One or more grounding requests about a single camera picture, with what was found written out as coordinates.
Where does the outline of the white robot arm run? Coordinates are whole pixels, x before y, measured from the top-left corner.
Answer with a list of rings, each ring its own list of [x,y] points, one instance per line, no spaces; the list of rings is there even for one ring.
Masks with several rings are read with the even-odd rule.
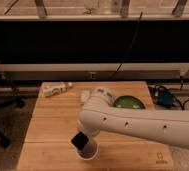
[[[109,88],[92,90],[78,115],[84,134],[106,131],[189,149],[189,110],[118,108],[113,102]]]

